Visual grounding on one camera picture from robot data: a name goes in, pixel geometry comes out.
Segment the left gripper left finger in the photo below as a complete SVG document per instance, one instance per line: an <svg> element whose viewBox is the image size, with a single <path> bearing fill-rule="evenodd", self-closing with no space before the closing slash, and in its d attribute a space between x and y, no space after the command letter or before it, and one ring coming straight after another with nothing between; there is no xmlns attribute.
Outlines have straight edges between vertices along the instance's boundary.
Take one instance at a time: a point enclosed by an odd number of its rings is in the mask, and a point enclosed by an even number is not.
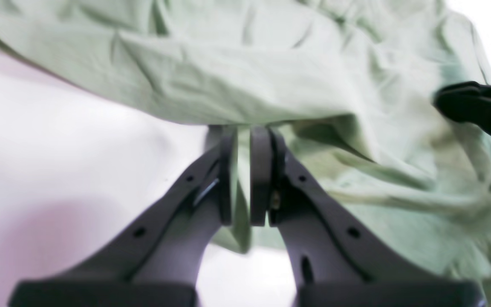
<svg viewBox="0 0 491 307"><path fill-rule="evenodd" d="M232 224L237 130L194 161L170 189L107 245L49 278L24 280L11 307L199 307L203 253Z"/></svg>

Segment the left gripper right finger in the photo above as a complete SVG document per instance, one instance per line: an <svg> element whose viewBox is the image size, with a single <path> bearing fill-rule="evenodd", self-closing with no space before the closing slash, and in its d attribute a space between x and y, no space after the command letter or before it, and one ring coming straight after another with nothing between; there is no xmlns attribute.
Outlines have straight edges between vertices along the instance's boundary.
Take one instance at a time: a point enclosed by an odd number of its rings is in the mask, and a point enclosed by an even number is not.
<svg viewBox="0 0 491 307"><path fill-rule="evenodd" d="M294 307L485 307L479 286L412 264L329 196L267 127L251 129L251 225L278 229Z"/></svg>

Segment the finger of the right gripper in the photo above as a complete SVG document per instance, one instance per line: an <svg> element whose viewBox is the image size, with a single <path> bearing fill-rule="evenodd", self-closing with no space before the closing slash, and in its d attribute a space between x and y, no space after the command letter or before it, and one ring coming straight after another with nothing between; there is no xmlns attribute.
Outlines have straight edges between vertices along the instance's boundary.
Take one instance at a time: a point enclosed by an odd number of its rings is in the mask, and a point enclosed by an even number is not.
<svg viewBox="0 0 491 307"><path fill-rule="evenodd" d="M467 81L446 86L435 93L434 106L448 119L474 124L491 136L491 85Z"/></svg>

